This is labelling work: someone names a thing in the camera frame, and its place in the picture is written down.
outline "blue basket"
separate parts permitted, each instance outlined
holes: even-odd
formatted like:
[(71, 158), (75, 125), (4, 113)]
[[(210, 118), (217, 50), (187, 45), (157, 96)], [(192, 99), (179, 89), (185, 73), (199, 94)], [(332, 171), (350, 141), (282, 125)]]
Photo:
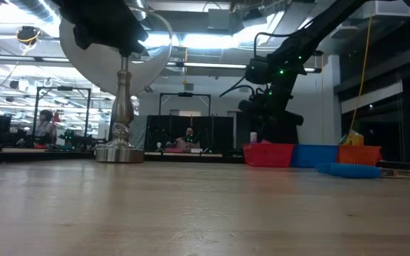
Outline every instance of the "blue basket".
[(297, 145), (292, 154), (290, 166), (314, 168), (318, 164), (336, 163), (338, 146)]

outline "white lamp shade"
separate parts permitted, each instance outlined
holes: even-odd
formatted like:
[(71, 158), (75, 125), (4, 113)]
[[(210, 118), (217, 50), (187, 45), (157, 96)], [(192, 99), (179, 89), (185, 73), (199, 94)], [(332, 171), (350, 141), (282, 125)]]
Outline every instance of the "white lamp shade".
[[(170, 24), (158, 14), (151, 11), (149, 11), (149, 14), (156, 16), (166, 24), (169, 37), (172, 39), (172, 27)], [(75, 44), (74, 26), (74, 24), (71, 24), (64, 18), (61, 21), (60, 42), (64, 54), (86, 79), (100, 87), (101, 90), (116, 95), (117, 72), (121, 69), (121, 55), (118, 50), (95, 43), (91, 44), (88, 49), (83, 50)], [(130, 62), (129, 71), (132, 73), (130, 82), (131, 95), (135, 95), (151, 85), (165, 68), (172, 52), (172, 43), (162, 47), (162, 52), (147, 62)]]

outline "black frame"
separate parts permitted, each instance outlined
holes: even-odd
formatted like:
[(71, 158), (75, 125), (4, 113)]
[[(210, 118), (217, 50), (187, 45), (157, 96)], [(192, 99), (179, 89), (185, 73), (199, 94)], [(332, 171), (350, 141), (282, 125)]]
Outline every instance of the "black frame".
[(191, 93), (189, 94), (190, 96), (182, 96), (181, 93), (169, 93), (169, 92), (162, 92), (159, 94), (159, 115), (161, 115), (161, 109), (162, 109), (162, 96), (164, 95), (175, 95), (178, 97), (193, 97), (193, 96), (205, 96), (208, 97), (208, 116), (211, 116), (211, 95), (206, 95), (206, 94), (194, 94)]
[[(41, 90), (47, 90), (47, 93), (50, 92), (53, 89), (59, 89), (62, 87), (45, 87), (45, 86), (41, 86), (41, 87), (37, 87), (37, 92), (36, 92), (36, 104), (34, 105), (34, 121), (33, 121), (33, 141), (36, 137), (36, 125), (37, 125), (37, 112), (38, 112), (38, 107), (39, 107), (39, 100), (41, 100), (43, 98), (39, 97), (39, 93)], [(88, 91), (88, 98), (87, 98), (87, 102), (86, 102), (86, 118), (85, 118), (85, 137), (87, 136), (88, 133), (88, 118), (90, 117), (90, 102), (91, 102), (91, 89), (90, 88), (73, 88), (70, 87), (68, 88), (68, 90), (86, 90)], [(85, 143), (83, 145), (83, 149), (86, 149), (86, 140)]]

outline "person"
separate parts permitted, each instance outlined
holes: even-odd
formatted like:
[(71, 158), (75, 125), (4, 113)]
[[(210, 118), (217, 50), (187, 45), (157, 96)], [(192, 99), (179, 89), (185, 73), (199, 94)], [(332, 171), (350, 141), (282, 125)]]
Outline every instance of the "person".
[(200, 149), (200, 143), (194, 141), (195, 130), (193, 127), (186, 129), (186, 136), (176, 139), (175, 147), (181, 149), (183, 152), (190, 152), (191, 149)]
[(53, 113), (48, 110), (42, 110), (39, 113), (39, 125), (36, 128), (36, 137), (46, 137), (51, 138), (50, 143), (56, 143), (56, 127), (51, 122)]

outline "window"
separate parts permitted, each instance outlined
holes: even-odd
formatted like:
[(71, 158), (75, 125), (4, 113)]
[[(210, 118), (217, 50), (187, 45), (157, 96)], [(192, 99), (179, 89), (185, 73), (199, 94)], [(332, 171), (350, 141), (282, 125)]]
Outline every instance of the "window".
[(200, 117), (202, 116), (202, 112), (195, 111), (195, 110), (180, 110), (179, 116), (180, 117)]

